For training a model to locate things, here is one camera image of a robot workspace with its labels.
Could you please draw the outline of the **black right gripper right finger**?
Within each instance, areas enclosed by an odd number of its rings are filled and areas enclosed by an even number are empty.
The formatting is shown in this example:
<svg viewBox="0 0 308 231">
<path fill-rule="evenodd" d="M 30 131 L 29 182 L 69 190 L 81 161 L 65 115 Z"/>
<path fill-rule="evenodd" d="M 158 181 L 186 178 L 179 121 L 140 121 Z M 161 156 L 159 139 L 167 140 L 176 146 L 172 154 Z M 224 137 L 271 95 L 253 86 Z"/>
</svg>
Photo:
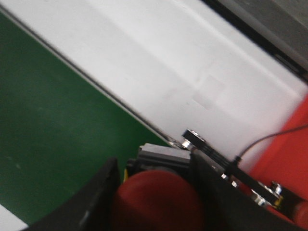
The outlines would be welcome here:
<svg viewBox="0 0 308 231">
<path fill-rule="evenodd" d="M 278 196 L 273 206 L 258 205 L 223 179 L 200 154 L 191 154 L 192 184 L 205 204 L 210 231 L 306 231 L 308 202 L 278 183 L 270 189 Z"/>
</svg>

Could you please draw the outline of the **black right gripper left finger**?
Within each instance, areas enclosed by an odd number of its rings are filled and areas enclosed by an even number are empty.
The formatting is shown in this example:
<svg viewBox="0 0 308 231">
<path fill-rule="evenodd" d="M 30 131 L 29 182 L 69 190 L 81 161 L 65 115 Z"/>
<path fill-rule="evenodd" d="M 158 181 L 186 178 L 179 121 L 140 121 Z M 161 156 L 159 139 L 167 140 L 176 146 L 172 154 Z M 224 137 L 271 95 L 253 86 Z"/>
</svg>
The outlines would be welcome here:
<svg viewBox="0 0 308 231">
<path fill-rule="evenodd" d="M 120 185 L 118 161 L 110 157 L 75 195 L 25 231 L 109 231 L 111 203 Z"/>
</svg>

